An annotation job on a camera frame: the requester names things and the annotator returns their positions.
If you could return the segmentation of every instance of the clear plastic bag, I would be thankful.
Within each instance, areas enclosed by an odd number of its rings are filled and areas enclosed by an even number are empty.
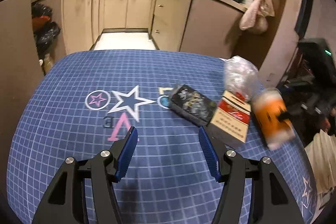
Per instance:
[[[246,102],[258,94],[258,69],[240,56],[234,56],[225,62],[224,80],[225,90]]]

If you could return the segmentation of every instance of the black machine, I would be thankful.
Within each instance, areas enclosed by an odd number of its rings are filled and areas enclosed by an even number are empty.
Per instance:
[[[301,64],[305,65],[306,73],[287,80],[278,89],[285,102],[288,94],[293,94],[291,102],[295,98],[299,101],[287,105],[287,112],[282,113],[279,120],[301,116],[309,122],[305,131],[310,130],[309,135],[314,136],[320,131],[321,121],[328,118],[331,124],[329,134],[332,135],[335,133],[335,119],[330,116],[330,111],[336,106],[336,68],[332,52],[325,39],[315,38],[299,41],[298,53],[302,55]]]
[[[58,169],[34,215],[32,224],[88,224],[84,179],[92,180],[98,224],[122,224],[112,182],[125,176],[137,145],[131,127],[123,140],[94,158],[76,161],[68,157]],[[245,159],[224,143],[199,129],[199,142],[211,176],[225,182],[212,224],[238,224],[245,178],[252,178],[248,224],[304,224],[300,209],[284,178],[269,157]]]
[[[121,224],[112,182],[126,175],[137,142],[137,130],[131,127],[123,140],[92,159],[66,158],[44,193],[32,224],[88,224],[84,179],[92,181],[97,222]]]
[[[292,192],[269,157],[245,159],[204,127],[198,137],[211,176],[225,182],[212,224],[239,223],[246,178],[252,178],[248,224],[304,224]]]

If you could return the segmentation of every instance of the blue grid mat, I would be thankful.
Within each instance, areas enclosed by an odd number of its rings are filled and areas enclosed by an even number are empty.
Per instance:
[[[123,222],[211,223],[223,184],[210,176],[198,128],[165,107],[165,94],[166,88],[186,83],[217,102],[223,93],[223,69],[218,58],[181,52],[120,50],[67,56],[40,84],[14,135],[7,171],[11,208],[24,224],[31,223],[66,157],[91,158],[123,138],[131,125],[138,130],[138,145],[126,177],[114,184]],[[271,157],[305,222],[310,222],[316,188],[298,138],[269,151],[250,122],[247,142],[237,151],[255,160]],[[246,180],[241,224],[247,223],[250,190],[251,180]],[[89,180],[86,196],[94,223]]]

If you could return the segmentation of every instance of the cabinet door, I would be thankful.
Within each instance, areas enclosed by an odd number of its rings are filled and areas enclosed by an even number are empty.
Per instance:
[[[191,0],[156,1],[151,34],[160,50],[179,51],[190,3]],[[158,30],[160,34],[155,33],[155,31],[157,31],[157,25],[161,28],[161,30]],[[160,37],[161,41],[157,42],[155,37]]]
[[[162,21],[169,23],[172,21],[174,7],[172,0],[156,0],[154,16]]]
[[[63,34],[67,54],[88,51],[92,45],[91,34],[89,37],[90,43],[88,43],[87,32],[85,31],[88,1],[91,0],[63,0]]]
[[[88,47],[87,51],[92,46],[92,2],[93,0],[85,0],[85,43]]]
[[[162,51],[171,51],[169,26],[159,17],[154,16],[152,37],[157,47]]]
[[[5,174],[17,123],[43,73],[32,30],[31,0],[3,0],[0,14],[0,173]],[[4,190],[4,175],[0,185]]]
[[[180,50],[185,25],[188,18],[191,0],[171,0],[173,7],[169,32],[171,33],[170,51]]]
[[[104,28],[126,28],[127,0],[105,0]]]
[[[104,30],[105,0],[99,0],[99,35]]]
[[[99,0],[92,0],[92,44],[95,44],[99,35]]]
[[[147,29],[152,0],[128,0],[126,28]]]
[[[152,32],[152,25],[153,25],[153,18],[154,18],[155,3],[156,3],[156,0],[152,0],[152,3],[151,3],[151,10],[150,10],[150,13],[149,13],[148,33],[151,33],[151,32]]]

